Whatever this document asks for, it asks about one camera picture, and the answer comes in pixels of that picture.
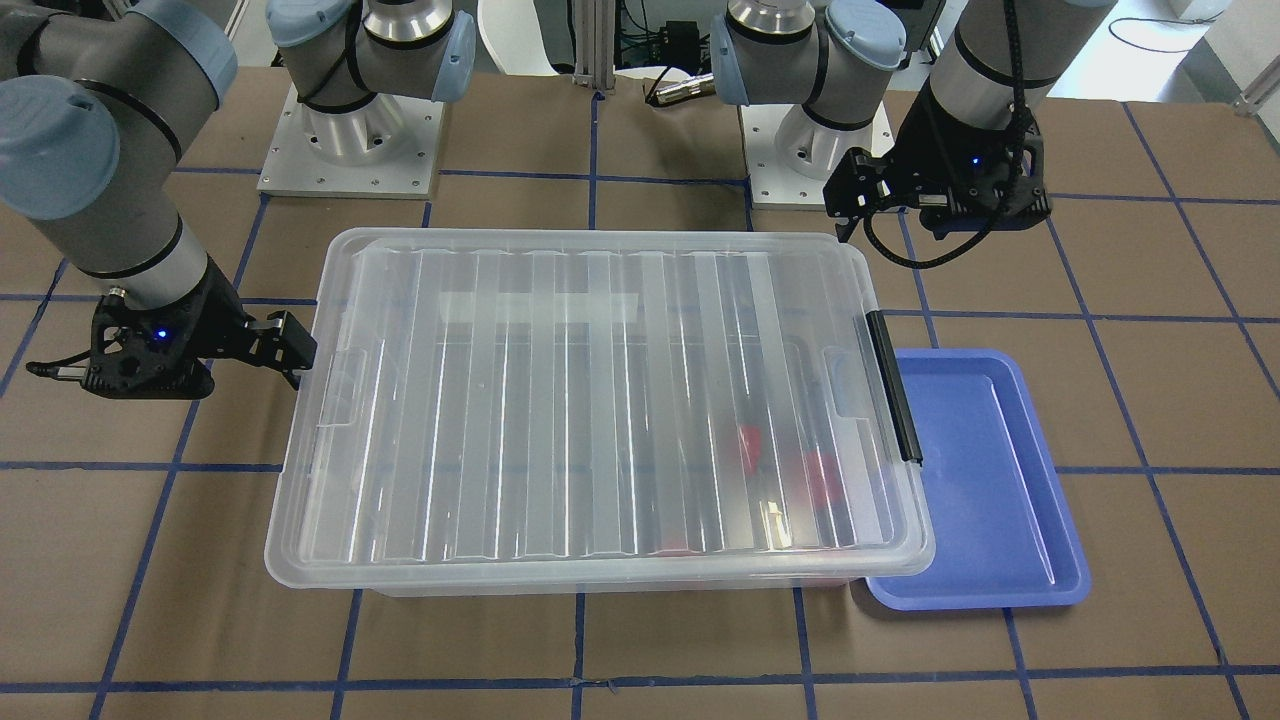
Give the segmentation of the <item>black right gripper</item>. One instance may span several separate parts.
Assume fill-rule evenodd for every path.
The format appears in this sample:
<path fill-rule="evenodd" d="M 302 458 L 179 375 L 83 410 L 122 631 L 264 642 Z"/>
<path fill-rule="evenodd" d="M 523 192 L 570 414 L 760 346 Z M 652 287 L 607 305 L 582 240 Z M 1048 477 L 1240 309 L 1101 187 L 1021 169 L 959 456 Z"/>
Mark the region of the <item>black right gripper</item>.
<path fill-rule="evenodd" d="M 215 383 L 205 361 L 230 359 L 279 372 L 298 391 L 316 351 L 316 341 L 291 313 L 251 316 L 223 272 L 210 264 L 192 291 L 157 309 L 131 309 L 122 297 L 102 297 L 79 384 L 113 400 L 206 398 Z"/>

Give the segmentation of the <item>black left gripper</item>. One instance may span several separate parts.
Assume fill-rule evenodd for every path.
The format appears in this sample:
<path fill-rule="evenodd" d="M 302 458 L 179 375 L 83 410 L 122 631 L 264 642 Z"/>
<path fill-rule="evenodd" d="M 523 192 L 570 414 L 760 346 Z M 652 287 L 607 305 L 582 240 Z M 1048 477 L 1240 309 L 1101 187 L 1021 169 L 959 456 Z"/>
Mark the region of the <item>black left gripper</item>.
<path fill-rule="evenodd" d="M 995 102 L 995 118 L 972 124 L 924 85 L 883 156 L 850 149 L 823 188 L 826 213 L 838 219 L 838 242 L 867 237 L 867 219 L 891 208 L 919 210 L 938 240 L 954 232 L 1025 231 L 1053 209 L 1041 161 L 1043 137 L 1014 96 Z"/>

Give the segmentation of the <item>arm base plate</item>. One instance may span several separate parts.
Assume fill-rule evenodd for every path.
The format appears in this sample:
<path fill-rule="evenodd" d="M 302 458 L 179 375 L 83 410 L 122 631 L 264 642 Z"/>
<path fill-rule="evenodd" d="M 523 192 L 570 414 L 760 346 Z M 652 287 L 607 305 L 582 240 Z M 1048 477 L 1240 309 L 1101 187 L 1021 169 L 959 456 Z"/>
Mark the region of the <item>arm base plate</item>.
<path fill-rule="evenodd" d="M 893 146 L 883 102 L 855 131 L 820 126 L 799 105 L 740 106 L 739 119 L 751 204 L 759 209 L 823 213 L 823 188 L 849 149 L 878 158 Z"/>
<path fill-rule="evenodd" d="M 448 109 L 379 94 L 355 111 L 325 114 L 289 88 L 257 190 L 273 197 L 428 200 Z"/>

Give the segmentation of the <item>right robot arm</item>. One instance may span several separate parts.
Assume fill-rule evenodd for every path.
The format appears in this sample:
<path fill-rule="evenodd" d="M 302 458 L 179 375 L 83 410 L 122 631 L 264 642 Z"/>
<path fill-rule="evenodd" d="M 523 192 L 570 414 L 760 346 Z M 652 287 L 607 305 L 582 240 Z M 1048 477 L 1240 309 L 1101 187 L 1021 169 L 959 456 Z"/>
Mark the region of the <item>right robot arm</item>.
<path fill-rule="evenodd" d="M 270 1 L 298 137 L 326 170 L 411 154 L 402 99 L 456 102 L 477 46 L 451 1 Z M 238 69 L 224 29 L 184 1 L 115 20 L 3 4 L 3 204 L 102 290 L 86 350 L 26 370 L 102 398 L 210 396 L 209 361 L 292 387 L 317 346 L 298 319 L 251 315 L 164 186 Z"/>

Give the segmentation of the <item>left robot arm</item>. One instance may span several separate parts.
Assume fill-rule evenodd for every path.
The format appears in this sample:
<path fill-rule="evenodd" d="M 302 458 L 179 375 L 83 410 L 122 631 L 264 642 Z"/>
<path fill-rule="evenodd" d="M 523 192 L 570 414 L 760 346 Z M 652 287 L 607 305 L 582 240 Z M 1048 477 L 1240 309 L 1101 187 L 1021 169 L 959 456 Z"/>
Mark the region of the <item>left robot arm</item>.
<path fill-rule="evenodd" d="M 1024 231 L 1052 210 L 1036 106 L 1111 10 L 1108 1 L 969 1 L 882 155 L 858 146 L 908 55 L 878 1 L 730 1 L 710 23 L 716 92 L 736 106 L 787 105 L 782 149 L 823 182 L 838 237 L 879 243 L 874 215 L 919 211 L 937 240 Z"/>

